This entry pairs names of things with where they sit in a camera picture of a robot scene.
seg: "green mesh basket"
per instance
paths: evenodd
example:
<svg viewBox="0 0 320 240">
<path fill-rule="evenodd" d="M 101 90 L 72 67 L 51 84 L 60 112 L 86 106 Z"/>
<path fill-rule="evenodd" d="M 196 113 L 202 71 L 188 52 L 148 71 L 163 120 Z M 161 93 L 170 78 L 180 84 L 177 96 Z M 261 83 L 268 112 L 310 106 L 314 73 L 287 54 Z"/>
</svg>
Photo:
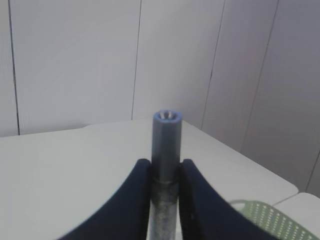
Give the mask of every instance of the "green mesh basket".
<svg viewBox="0 0 320 240">
<path fill-rule="evenodd" d="M 296 221 L 264 202 L 234 200 L 230 204 L 251 222 L 280 240 L 319 240 Z"/>
</svg>

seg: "white table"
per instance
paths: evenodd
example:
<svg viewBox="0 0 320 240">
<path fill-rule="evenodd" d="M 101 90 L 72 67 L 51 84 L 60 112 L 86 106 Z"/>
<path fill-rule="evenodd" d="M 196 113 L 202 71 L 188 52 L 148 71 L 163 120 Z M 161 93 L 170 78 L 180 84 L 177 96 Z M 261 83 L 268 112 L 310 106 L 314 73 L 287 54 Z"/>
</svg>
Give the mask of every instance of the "white table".
<svg viewBox="0 0 320 240">
<path fill-rule="evenodd" d="M 150 119 L 0 138 L 0 239 L 52 240 L 108 200 L 136 160 L 151 156 Z M 275 204 L 298 189 L 188 123 L 191 158 L 227 200 Z"/>
<path fill-rule="evenodd" d="M 320 238 L 320 198 L 302 192 L 274 207 Z"/>
</svg>

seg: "white surface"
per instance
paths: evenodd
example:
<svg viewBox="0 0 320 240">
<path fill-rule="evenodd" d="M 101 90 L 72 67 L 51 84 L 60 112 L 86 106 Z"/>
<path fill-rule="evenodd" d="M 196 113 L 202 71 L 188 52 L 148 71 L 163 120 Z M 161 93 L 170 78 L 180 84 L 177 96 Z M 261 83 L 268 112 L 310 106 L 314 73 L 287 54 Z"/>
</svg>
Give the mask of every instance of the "white surface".
<svg viewBox="0 0 320 240">
<path fill-rule="evenodd" d="M 224 0 L 142 0 L 133 118 L 173 109 L 201 128 Z"/>
<path fill-rule="evenodd" d="M 247 131 L 277 2 L 225 2 L 202 130 L 238 152 Z"/>
<path fill-rule="evenodd" d="M 314 170 L 312 172 L 311 179 L 306 191 L 320 198 L 320 156 L 316 161 L 316 164 L 314 166 Z"/>
<path fill-rule="evenodd" d="M 305 191 L 320 150 L 320 1 L 281 0 L 242 154 Z"/>
<path fill-rule="evenodd" d="M 8 0 L 0 0 L 0 137 L 17 134 Z"/>
<path fill-rule="evenodd" d="M 130 120 L 140 0 L 11 0 L 22 134 Z"/>
<path fill-rule="evenodd" d="M 0 138 L 0 239 L 52 240 L 80 224 L 111 197 L 137 159 L 150 159 L 151 136 L 152 121 L 143 119 Z M 184 158 L 193 159 L 228 201 L 275 204 L 298 192 L 186 122 Z"/>
<path fill-rule="evenodd" d="M 320 199 L 309 193 L 299 193 L 274 206 L 320 238 Z"/>
</svg>

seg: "threaded hole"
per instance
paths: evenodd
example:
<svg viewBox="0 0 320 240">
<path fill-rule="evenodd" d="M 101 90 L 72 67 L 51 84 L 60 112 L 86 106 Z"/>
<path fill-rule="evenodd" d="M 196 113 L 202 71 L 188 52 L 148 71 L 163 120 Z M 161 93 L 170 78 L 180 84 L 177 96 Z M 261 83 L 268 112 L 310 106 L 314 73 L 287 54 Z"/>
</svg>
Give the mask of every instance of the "threaded hole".
<svg viewBox="0 0 320 240">
<path fill-rule="evenodd" d="M 158 117 L 162 120 L 175 120 L 177 118 L 177 114 L 172 111 L 161 111 L 159 112 Z"/>
</svg>

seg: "metal cylinder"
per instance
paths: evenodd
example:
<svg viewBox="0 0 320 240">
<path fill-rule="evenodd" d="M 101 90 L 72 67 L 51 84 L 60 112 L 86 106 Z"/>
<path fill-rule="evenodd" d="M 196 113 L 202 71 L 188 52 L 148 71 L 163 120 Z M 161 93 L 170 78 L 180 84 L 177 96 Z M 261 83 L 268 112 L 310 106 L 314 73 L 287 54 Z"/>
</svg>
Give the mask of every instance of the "metal cylinder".
<svg viewBox="0 0 320 240">
<path fill-rule="evenodd" d="M 150 239 L 175 240 L 182 115 L 165 110 L 153 116 Z"/>
</svg>

